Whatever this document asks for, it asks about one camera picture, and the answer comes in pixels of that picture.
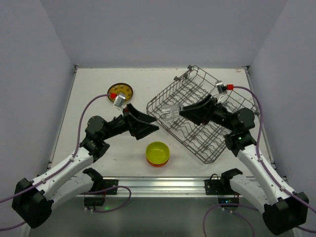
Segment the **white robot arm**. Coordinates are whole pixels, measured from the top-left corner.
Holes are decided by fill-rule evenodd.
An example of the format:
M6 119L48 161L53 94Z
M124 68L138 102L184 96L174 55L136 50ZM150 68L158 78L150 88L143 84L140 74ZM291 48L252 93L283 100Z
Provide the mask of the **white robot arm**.
M223 83L217 86L220 94L227 89ZM196 125L212 121L229 129L231 133L225 135L227 148L247 166L260 185L259 188L251 184L241 171L233 169L222 173L217 187L243 195L262 213L266 226L275 235L306 222L308 208L303 203L309 203L307 196L303 192L296 193L284 182L257 150L257 143L249 132L255 127L252 110L242 108L231 113L208 95L196 104L180 106L179 115Z
M139 112L131 104L122 113L110 122L93 116L88 121L86 137L71 155L33 180L24 178L17 183L12 208L31 228L45 222L60 204L100 184L102 176L92 168L78 172L104 155L110 147L104 140L126 131L139 140L159 130L151 124L156 118Z

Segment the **black mount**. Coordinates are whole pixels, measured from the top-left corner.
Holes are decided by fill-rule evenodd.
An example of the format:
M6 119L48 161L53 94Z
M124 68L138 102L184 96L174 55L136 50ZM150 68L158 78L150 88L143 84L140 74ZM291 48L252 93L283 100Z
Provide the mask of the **black mount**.
M31 187L32 183L27 179L22 179L16 184L15 194ZM51 214L52 200L44 197L44 191L36 188L17 196L12 201L12 208L31 228L36 228L43 224Z
M239 169L231 169L222 173L220 178L204 180L206 195L234 195L236 192L232 190L230 179L234 176L242 174Z
M93 168L88 168L83 171L84 174L87 174L91 177L93 181L93 186L89 192L100 191L103 189L111 188L117 186L119 181L117 179L103 179L103 176L94 170ZM106 195L116 195L117 190L110 190L106 192ZM103 206L105 199L103 197L85 197L83 200L83 205L86 207L92 206Z
M305 193L294 194L309 203ZM306 222L308 208L293 197L288 197L273 205L264 205L262 218L268 229L276 236L289 231Z
M80 143L80 147L84 147L89 151L89 155L93 156L93 162L97 161L107 149L109 144L104 140L129 131L131 136L137 140L146 137L159 130L159 127L151 124L156 118L139 112L131 104L127 104L123 109L123 115L107 122L100 116L94 116L88 121L85 130L86 137ZM92 191L112 187L118 184L118 180L104 181L102 176L93 169L84 171L94 181ZM32 186L32 182L22 179L17 183L15 194L26 190ZM116 190L107 192L107 195L116 194ZM44 223L50 216L52 210L52 200L47 200L44 191L33 188L24 194L17 196L12 201L12 208L24 219L31 228L36 228Z

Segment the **yellow bowl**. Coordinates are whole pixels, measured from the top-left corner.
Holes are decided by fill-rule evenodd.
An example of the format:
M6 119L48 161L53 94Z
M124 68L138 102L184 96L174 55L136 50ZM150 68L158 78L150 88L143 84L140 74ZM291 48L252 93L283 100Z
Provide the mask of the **yellow bowl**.
M146 158L153 166L166 164L170 157L169 147L162 142L153 142L146 149Z

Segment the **yellow plate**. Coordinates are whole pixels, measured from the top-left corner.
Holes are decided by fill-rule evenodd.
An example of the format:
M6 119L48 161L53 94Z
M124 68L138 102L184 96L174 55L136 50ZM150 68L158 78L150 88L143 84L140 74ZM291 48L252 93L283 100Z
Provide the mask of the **yellow plate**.
M146 158L152 164L166 163L169 157L169 147L162 142L153 142L146 149Z
M117 83L112 85L109 90L108 94L115 93L115 94L124 94L125 95L125 102L129 101L133 97L133 89L130 85L126 83ZM108 99L114 102L114 98L108 96Z

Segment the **metal wire basket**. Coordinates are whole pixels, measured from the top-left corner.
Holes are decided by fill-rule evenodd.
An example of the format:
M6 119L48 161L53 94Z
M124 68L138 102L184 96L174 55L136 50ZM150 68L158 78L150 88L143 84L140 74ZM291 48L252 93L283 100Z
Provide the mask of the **metal wire basket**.
M188 70L160 92L147 104L147 114L157 118L158 124L192 152L203 163L213 163L225 150L224 135L230 131L210 122L205 126L197 126L185 118L165 121L161 108L164 105L182 104L184 106L198 102L208 94L216 93L215 83L219 80L199 68L188 66ZM230 91L222 104L230 112L247 107L254 112L254 104L238 94Z

